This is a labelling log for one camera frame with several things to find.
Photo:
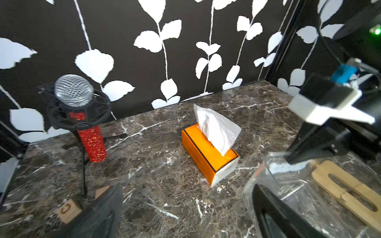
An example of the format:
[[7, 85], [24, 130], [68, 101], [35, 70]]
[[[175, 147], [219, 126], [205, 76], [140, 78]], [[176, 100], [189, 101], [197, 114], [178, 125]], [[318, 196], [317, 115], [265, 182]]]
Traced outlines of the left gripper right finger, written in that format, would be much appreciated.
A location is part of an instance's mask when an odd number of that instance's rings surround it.
[[324, 237], [266, 186], [256, 184], [252, 197], [256, 221], [263, 238]]

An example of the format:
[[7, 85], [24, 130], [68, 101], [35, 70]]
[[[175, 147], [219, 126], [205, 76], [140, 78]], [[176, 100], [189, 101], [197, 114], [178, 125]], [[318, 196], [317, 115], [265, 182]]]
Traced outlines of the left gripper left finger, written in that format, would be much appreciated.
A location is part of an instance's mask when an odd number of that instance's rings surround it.
[[55, 232], [56, 238], [114, 238], [121, 220], [123, 192], [112, 186], [73, 221]]

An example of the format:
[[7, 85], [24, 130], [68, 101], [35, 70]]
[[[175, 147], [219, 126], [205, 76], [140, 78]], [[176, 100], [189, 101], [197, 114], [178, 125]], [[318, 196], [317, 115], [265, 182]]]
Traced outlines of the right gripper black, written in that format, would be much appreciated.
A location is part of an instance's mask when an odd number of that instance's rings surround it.
[[329, 119], [322, 126], [304, 122], [287, 149], [289, 164], [354, 152], [363, 161], [381, 159], [381, 126]]

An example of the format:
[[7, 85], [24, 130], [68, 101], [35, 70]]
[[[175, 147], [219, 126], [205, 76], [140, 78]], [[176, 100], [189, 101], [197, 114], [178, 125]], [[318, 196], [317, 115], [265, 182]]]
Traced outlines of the clear plastic tissue box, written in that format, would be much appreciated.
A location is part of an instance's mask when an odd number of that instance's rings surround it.
[[267, 154], [247, 182], [243, 196], [256, 234], [253, 189], [264, 185], [324, 238], [381, 235], [381, 177], [356, 154], [315, 158], [296, 164], [287, 153]]

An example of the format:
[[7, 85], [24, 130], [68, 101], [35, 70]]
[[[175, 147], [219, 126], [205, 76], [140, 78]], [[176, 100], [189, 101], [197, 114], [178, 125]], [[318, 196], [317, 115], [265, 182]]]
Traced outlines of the orange tissue paper pack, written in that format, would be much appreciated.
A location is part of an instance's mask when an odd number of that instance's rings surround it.
[[182, 144], [213, 187], [235, 170], [240, 156], [232, 147], [242, 129], [212, 109], [193, 109], [197, 124], [182, 130]]

